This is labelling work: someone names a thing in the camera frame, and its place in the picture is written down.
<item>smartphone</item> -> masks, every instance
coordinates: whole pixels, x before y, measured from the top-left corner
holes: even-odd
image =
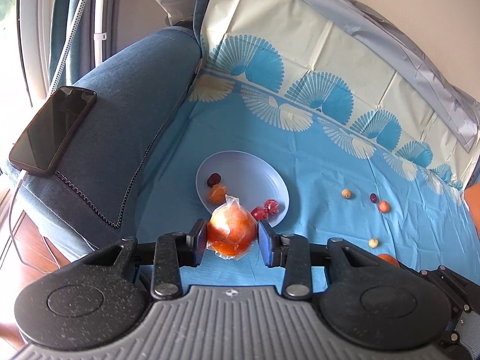
[[[97,94],[89,89],[58,88],[11,149],[11,164],[34,176],[53,174],[75,131],[96,101]]]

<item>screw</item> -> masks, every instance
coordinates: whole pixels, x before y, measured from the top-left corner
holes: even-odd
[[[285,289],[285,291],[293,297],[306,296],[310,293],[310,289],[303,284],[291,284]]]
[[[178,292],[179,288],[175,284],[161,283],[155,286],[155,293],[160,296],[174,295]]]

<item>plate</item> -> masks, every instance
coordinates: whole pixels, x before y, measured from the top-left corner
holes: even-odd
[[[243,151],[221,151],[202,162],[197,171],[196,187],[198,197],[212,213],[218,205],[207,200],[210,187],[207,180],[212,173],[222,177],[228,195],[240,199],[240,204],[251,212],[257,206],[263,206],[267,199],[275,199],[279,212],[270,215],[271,227],[278,225],[289,209],[289,191],[278,172],[262,159]]]

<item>red date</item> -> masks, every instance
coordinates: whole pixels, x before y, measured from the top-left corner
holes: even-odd
[[[212,188],[214,185],[217,185],[222,181],[222,177],[218,173],[213,173],[207,180],[207,185]]]

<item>orange wrapped in plastic bag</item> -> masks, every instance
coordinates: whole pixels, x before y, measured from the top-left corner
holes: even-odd
[[[225,260],[240,259],[257,239],[257,221],[237,198],[225,196],[207,225],[207,249]]]

